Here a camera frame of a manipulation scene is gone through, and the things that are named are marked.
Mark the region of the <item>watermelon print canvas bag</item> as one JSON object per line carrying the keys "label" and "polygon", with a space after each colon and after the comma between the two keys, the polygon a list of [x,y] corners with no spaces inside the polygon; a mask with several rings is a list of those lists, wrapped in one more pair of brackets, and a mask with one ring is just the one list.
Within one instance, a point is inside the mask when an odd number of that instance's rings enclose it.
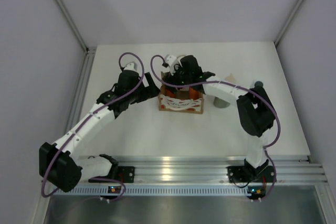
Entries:
{"label": "watermelon print canvas bag", "polygon": [[204,98],[203,94],[199,92],[199,99],[189,99],[189,88],[182,88],[178,90],[176,98],[169,98],[165,95],[166,85],[161,84],[160,93],[158,95],[159,111],[181,112],[191,114],[203,114],[204,111]]}

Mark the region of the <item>grey green squeeze bottle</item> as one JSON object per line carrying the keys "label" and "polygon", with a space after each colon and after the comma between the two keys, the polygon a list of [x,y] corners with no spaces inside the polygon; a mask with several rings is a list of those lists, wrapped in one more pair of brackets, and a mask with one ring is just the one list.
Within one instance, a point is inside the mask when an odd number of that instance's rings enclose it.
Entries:
{"label": "grey green squeeze bottle", "polygon": [[214,98],[214,106],[220,109],[227,108],[229,106],[236,107],[236,98],[234,94],[234,87],[236,86],[236,79],[233,77],[233,74],[230,73],[224,79],[221,79],[218,76],[215,76],[217,81],[225,81],[233,86],[228,86],[225,84],[216,84],[215,86],[219,87],[218,95]]}

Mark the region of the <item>white bottle dark cap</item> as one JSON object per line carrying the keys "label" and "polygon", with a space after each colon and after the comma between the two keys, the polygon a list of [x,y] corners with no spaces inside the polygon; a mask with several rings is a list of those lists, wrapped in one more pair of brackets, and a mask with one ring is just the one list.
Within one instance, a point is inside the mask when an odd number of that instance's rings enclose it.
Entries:
{"label": "white bottle dark cap", "polygon": [[252,84],[251,84],[251,87],[252,88],[256,88],[256,87],[263,87],[264,84],[262,81],[260,80],[253,80]]}

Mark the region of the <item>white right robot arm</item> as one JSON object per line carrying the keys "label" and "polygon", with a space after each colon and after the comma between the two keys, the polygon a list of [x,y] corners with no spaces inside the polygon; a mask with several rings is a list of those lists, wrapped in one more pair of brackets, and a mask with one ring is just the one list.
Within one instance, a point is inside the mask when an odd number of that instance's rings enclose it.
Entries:
{"label": "white right robot arm", "polygon": [[237,108],[240,124],[250,137],[244,174],[249,180],[261,177],[269,164],[266,155],[268,144],[263,143],[263,135],[280,124],[263,85],[256,84],[248,89],[222,80],[212,72],[203,71],[193,55],[167,55],[162,65],[168,68],[162,76],[162,84],[170,97],[182,89],[189,89],[197,94],[211,95]]}

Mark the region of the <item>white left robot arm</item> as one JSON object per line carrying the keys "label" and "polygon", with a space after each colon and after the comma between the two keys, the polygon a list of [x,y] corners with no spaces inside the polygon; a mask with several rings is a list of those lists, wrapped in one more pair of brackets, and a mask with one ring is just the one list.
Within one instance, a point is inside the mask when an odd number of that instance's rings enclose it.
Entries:
{"label": "white left robot arm", "polygon": [[81,158],[94,137],[128,107],[158,96],[160,90],[151,74],[145,73],[145,86],[134,70],[123,70],[111,90],[102,93],[91,110],[63,137],[39,149],[39,174],[43,183],[50,182],[69,192],[82,180],[91,183],[119,179],[118,161],[108,154]]}

